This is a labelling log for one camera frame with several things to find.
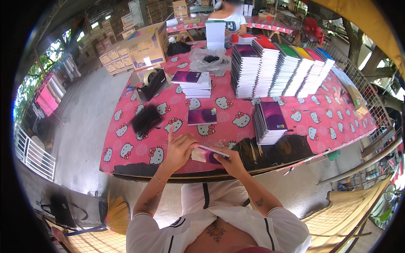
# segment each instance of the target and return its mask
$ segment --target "hello kitty print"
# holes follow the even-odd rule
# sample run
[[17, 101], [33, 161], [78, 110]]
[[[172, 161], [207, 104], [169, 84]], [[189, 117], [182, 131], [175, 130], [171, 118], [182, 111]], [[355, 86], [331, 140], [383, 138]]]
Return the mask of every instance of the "hello kitty print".
[[[203, 47], [206, 41], [193, 42], [193, 48]], [[168, 57], [164, 71], [174, 75], [178, 70], [188, 71], [188, 53]], [[230, 87], [230, 72], [224, 76], [210, 76], [213, 89], [210, 98], [185, 98], [179, 85], [166, 88], [145, 104], [139, 104], [132, 94], [117, 98], [104, 146], [100, 150], [100, 169], [111, 172], [116, 165], [145, 163], [159, 165], [167, 152], [167, 133], [174, 126], [174, 136], [191, 133], [205, 146], [223, 146], [234, 148], [245, 138], [254, 138], [254, 104], [260, 101], [275, 101], [280, 106], [286, 125], [285, 134], [306, 136], [311, 151], [323, 154], [339, 149], [343, 143], [349, 145], [372, 132], [376, 124], [370, 114], [359, 120], [354, 113], [353, 104], [347, 104], [350, 97], [335, 99], [335, 89], [344, 89], [337, 77], [330, 72], [318, 91], [307, 98], [273, 97], [236, 99]], [[122, 95], [127, 92], [123, 85]], [[147, 134], [138, 135], [128, 124], [145, 105], [154, 104], [163, 121]], [[216, 108], [217, 124], [188, 126], [189, 110]], [[187, 162], [177, 173], [207, 171], [221, 166], [196, 161]]]

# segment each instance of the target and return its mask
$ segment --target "arm tattoo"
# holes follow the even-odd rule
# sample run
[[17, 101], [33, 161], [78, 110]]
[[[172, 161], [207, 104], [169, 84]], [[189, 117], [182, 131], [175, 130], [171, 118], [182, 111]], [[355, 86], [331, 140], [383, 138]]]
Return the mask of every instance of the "arm tattoo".
[[258, 207], [262, 207], [262, 206], [263, 206], [263, 198], [259, 199], [259, 200], [256, 201], [255, 203], [256, 203], [256, 205], [257, 205]]
[[143, 205], [147, 208], [148, 211], [155, 212], [159, 206], [160, 198], [162, 197], [162, 192], [160, 191], [156, 193], [155, 196], [149, 198], [146, 203], [143, 203]]
[[213, 237], [213, 239], [219, 243], [221, 236], [224, 235], [224, 232], [226, 232], [226, 230], [224, 230], [223, 227], [218, 227], [217, 221], [214, 221], [212, 224], [212, 229], [208, 229], [207, 234], [209, 234], [210, 237]]

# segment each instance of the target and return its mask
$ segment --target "pink tablecloth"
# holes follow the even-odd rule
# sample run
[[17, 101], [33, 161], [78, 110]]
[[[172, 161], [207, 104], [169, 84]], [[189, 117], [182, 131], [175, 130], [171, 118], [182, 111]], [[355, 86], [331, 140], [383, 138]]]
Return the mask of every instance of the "pink tablecloth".
[[[206, 41], [193, 42], [193, 48], [203, 47]], [[175, 74], [178, 70], [188, 71], [188, 53], [169, 57], [162, 64], [164, 71]], [[236, 99], [230, 87], [230, 73], [223, 77], [211, 75], [213, 80], [211, 98], [185, 99], [178, 85], [173, 85], [148, 104], [163, 108], [163, 122], [160, 129], [152, 130], [148, 135], [136, 136], [127, 125], [143, 105], [130, 95], [121, 96], [112, 115], [110, 126], [105, 138], [101, 156], [100, 169], [112, 172], [116, 165], [136, 163], [160, 164], [167, 151], [167, 133], [174, 124], [175, 136], [188, 132], [197, 137], [200, 144], [205, 146], [227, 146], [232, 148], [244, 138], [255, 136], [251, 119], [254, 100]], [[262, 98], [263, 101], [277, 101], [286, 120], [288, 134], [298, 134], [307, 137], [313, 153], [329, 152], [350, 144], [375, 129], [375, 123], [370, 114], [363, 120], [354, 115], [354, 106], [349, 104], [349, 96], [338, 100], [335, 89], [344, 89], [337, 77], [330, 72], [317, 93], [308, 98], [295, 97]], [[188, 126], [187, 118], [190, 109], [217, 109], [217, 124], [202, 127]], [[177, 173], [200, 172], [218, 168], [218, 165], [206, 164], [189, 160]]]
[[259, 28], [264, 30], [279, 31], [285, 33], [292, 33], [294, 31], [293, 28], [288, 27], [275, 19], [259, 16], [251, 16], [251, 17], [245, 16], [245, 19], [247, 22], [246, 26], [249, 28]]
[[184, 24], [183, 22], [179, 22], [177, 25], [166, 27], [166, 31], [168, 33], [171, 33], [171, 32], [191, 30], [191, 29], [196, 29], [196, 28], [204, 28], [205, 22], [207, 21], [209, 14], [204, 15], [202, 13], [196, 13], [196, 14], [191, 14], [190, 16], [199, 17], [201, 21], [199, 23], [193, 23], [193, 24]]

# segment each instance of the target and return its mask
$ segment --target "white railing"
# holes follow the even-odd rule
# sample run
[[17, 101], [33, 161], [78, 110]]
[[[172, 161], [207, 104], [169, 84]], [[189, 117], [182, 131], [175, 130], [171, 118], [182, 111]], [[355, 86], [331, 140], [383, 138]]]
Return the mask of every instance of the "white railing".
[[15, 155], [39, 176], [53, 182], [56, 159], [38, 146], [22, 129], [14, 129]]

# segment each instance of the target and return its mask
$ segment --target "white shirt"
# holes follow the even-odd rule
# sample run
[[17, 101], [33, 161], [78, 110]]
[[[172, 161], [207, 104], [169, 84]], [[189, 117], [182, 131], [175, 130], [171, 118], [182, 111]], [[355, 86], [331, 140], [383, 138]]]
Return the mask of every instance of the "white shirt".
[[258, 246], [274, 251], [303, 253], [311, 244], [307, 225], [287, 209], [276, 207], [263, 217], [237, 206], [186, 214], [162, 229], [149, 214], [139, 213], [128, 226], [126, 252], [183, 253], [217, 217], [250, 234]]

